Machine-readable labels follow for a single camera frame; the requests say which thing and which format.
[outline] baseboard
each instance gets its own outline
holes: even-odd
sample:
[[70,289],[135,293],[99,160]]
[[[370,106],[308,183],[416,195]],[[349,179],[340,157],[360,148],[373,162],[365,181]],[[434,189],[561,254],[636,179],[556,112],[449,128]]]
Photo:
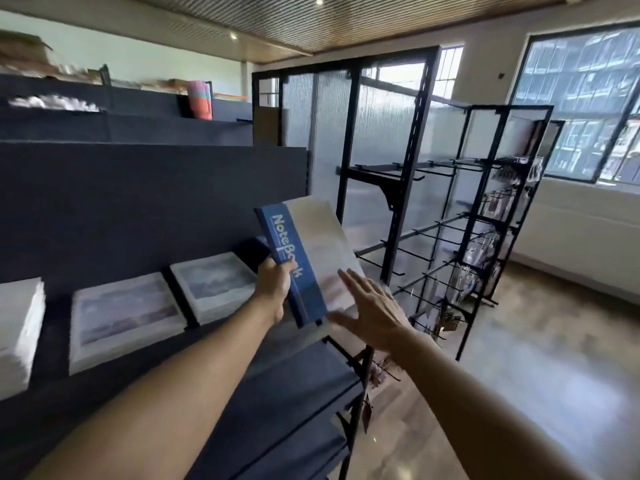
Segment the baseboard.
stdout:
[[544,273],[552,274],[553,276],[557,276],[558,278],[578,283],[579,285],[585,286],[592,290],[615,296],[616,298],[623,299],[625,301],[628,301],[629,303],[640,305],[640,295],[632,293],[631,291],[622,290],[615,286],[601,283],[586,276],[582,276],[581,274],[572,273],[571,271],[567,271],[556,266],[551,266],[550,264],[538,261],[537,259],[533,259],[528,256],[524,256],[523,254],[512,253],[509,259],[525,266],[532,267],[533,269],[543,271]]

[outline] wooden floor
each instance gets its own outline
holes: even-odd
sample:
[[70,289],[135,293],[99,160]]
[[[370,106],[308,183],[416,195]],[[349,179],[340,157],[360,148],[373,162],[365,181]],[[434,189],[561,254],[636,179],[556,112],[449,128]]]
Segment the wooden floor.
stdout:
[[[592,473],[640,479],[640,307],[517,264],[496,299],[500,306],[482,307],[462,365]],[[447,353],[462,333],[442,342]],[[466,479],[423,398],[401,379],[374,392],[348,479]]]

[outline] person's left arm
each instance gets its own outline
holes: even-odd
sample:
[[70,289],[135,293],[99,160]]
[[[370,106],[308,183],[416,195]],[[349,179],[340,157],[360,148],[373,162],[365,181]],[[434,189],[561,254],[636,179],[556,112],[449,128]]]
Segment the person's left arm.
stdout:
[[270,258],[228,322],[137,380],[76,428],[30,480],[182,480],[258,346],[283,315],[294,262]]

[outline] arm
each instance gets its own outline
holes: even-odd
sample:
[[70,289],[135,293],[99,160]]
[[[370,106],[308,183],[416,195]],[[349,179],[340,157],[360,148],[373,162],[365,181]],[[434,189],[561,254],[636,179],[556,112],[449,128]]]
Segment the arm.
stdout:
[[389,293],[351,270],[340,277],[359,318],[333,313],[330,320],[389,352],[409,374],[470,480],[590,478],[532,421],[414,330]]
[[268,258],[252,297],[228,322],[116,396],[28,478],[182,480],[268,329],[282,318],[295,267]]

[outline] black metal rack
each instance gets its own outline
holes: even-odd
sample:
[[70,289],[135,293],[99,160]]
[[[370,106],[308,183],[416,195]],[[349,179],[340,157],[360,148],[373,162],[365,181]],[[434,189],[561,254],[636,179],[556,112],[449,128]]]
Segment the black metal rack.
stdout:
[[[388,234],[386,239],[380,239],[376,244],[358,249],[355,254],[364,263],[380,269],[380,281],[396,288],[392,290],[394,296],[410,295],[411,298],[417,298],[415,308],[409,311],[405,307],[405,312],[414,327],[430,333],[434,339],[439,339],[444,338],[442,337],[444,322],[465,322],[467,324],[456,356],[456,359],[459,360],[480,304],[482,302],[495,304],[493,293],[497,282],[504,269],[504,264],[511,254],[519,228],[531,206],[531,201],[540,183],[540,177],[562,128],[562,122],[557,122],[554,132],[547,132],[553,106],[466,105],[433,96],[434,69],[438,67],[439,60],[440,47],[429,47],[395,54],[256,72],[253,74],[253,106],[260,104],[258,97],[260,81],[277,78],[278,104],[281,110],[278,117],[278,141],[287,144],[284,135],[286,117],[283,108],[287,103],[284,87],[289,78],[306,74],[314,75],[314,88],[313,91],[309,90],[313,98],[308,125],[310,133],[315,131],[317,117],[317,75],[329,71],[342,71],[340,74],[344,73],[344,77],[350,80],[348,99],[345,101],[348,107],[346,108],[342,160],[336,168],[336,174],[339,175],[336,215],[343,223],[349,181],[362,182],[380,188],[388,210],[392,214]],[[392,63],[424,64],[418,90],[363,76],[363,71],[374,64],[384,66]],[[358,106],[362,104],[360,89],[363,86],[415,98],[413,118],[402,162],[391,161],[386,164],[372,165],[351,163]],[[421,150],[430,109],[442,105],[455,108],[464,115],[460,139],[455,151],[449,155],[450,158],[432,155],[425,158],[424,152]],[[477,112],[491,113],[498,120],[493,129],[493,137],[488,151],[483,155],[471,158],[467,153],[469,145],[472,144],[469,142],[470,131]],[[506,157],[504,150],[501,151],[500,145],[510,121],[518,119],[527,120],[531,128],[526,141],[523,142],[522,151],[518,154],[518,158],[509,158]],[[545,139],[550,139],[550,141],[543,144]],[[315,138],[308,137],[307,140],[313,141]],[[313,153],[313,148],[308,146],[308,149]],[[317,158],[317,155],[312,154],[312,161]],[[534,168],[537,172],[535,178],[532,178],[531,174]],[[500,179],[497,179],[496,176],[498,172],[506,171],[505,169],[509,169],[511,172],[510,183],[490,190],[489,187],[495,187],[500,183]],[[456,181],[464,173],[475,175],[477,180],[476,191],[471,202],[454,201]],[[444,204],[438,213],[439,218],[428,225],[404,230],[403,225],[410,206],[412,186],[414,182],[421,182],[427,176],[449,179],[444,192]],[[528,201],[519,204],[523,195],[527,196]],[[508,205],[504,205],[500,216],[491,215],[484,211],[483,204],[486,204],[489,199],[508,202]],[[507,241],[508,236],[511,236],[510,242]],[[413,238],[432,241],[430,253],[423,255],[415,249],[400,246],[403,241],[408,242]],[[468,262],[465,257],[468,251],[473,249],[476,243],[482,239],[491,239],[492,245],[487,247],[487,252],[481,259]],[[368,256],[381,250],[384,250],[381,264]],[[418,277],[411,279],[412,276],[407,276],[406,270],[394,268],[398,251],[420,263],[423,271]],[[465,289],[460,289],[458,284],[462,272],[474,277],[471,286],[466,286]],[[392,283],[393,280],[403,276],[407,279],[406,283]],[[420,288],[419,293],[414,294],[415,287]],[[428,287],[431,288],[431,296],[427,296]],[[444,287],[444,293],[440,297],[435,295],[438,287]],[[358,364],[355,370],[360,375],[364,387],[363,395],[353,404],[350,421],[348,424],[343,421],[349,450],[352,451],[365,401],[374,350],[371,347],[366,347],[354,360],[354,357],[348,355],[343,348],[338,348],[343,355],[347,356],[349,363]],[[347,457],[342,464],[340,480],[346,478],[349,458]]]

